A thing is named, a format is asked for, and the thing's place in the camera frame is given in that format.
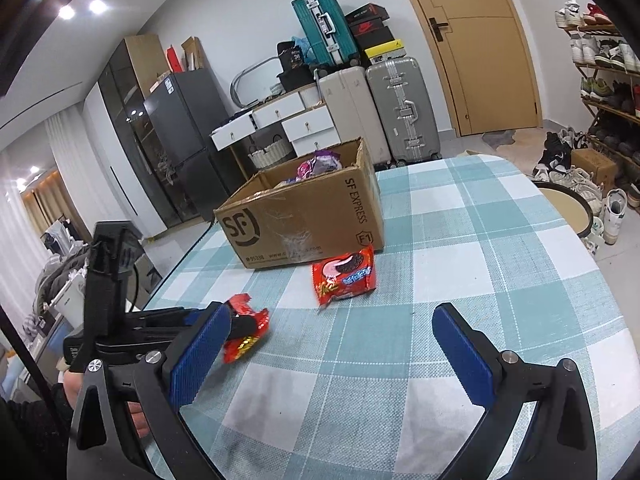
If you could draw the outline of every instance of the curtain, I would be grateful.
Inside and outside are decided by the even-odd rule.
[[[126,220],[98,164],[78,108],[62,110],[44,125],[60,175],[90,233],[96,222]]]
[[[36,279],[49,257],[27,215],[7,152],[0,153],[0,303],[16,330],[32,312]]]
[[[34,189],[23,193],[22,201],[39,235],[56,220],[69,219],[82,240],[91,241],[91,235],[76,211],[58,170],[39,180]]]

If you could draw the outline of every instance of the checkered tablecloth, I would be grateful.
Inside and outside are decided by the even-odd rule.
[[[271,312],[243,359],[213,365],[182,416],[229,480],[435,479],[482,414],[431,331],[451,301],[498,349],[580,369],[609,479],[640,440],[640,366],[580,240],[510,162],[468,156],[378,175],[378,288],[318,312],[310,265],[247,270],[215,226],[148,308],[204,308],[247,292]],[[492,478],[513,461],[526,405]],[[171,475],[154,445],[159,475]]]

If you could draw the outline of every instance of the ceiling light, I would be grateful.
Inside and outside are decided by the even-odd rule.
[[[60,12],[58,13],[58,16],[60,16],[60,18],[62,18],[63,20],[70,20],[75,15],[76,12],[72,9],[71,6],[68,5],[61,7]]]
[[[94,0],[89,4],[89,10],[94,14],[102,14],[107,10],[107,5],[102,0]]]

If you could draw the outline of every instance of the wooden door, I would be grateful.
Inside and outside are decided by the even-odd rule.
[[[461,136],[540,126],[538,88],[511,0],[411,0]]]

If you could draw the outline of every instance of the suitcase handle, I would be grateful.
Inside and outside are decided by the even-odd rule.
[[[414,124],[415,121],[418,120],[418,108],[416,108],[415,103],[413,101],[409,101],[409,99],[405,99],[404,104],[408,105],[408,108],[400,108],[398,120],[408,119],[409,124]]]
[[[318,20],[324,20],[324,26],[326,27],[326,30],[322,29],[321,25],[320,29],[322,29],[322,32],[324,32],[325,34],[335,34],[335,23],[334,20],[331,19],[331,16],[329,16],[328,12],[320,14],[318,16]]]

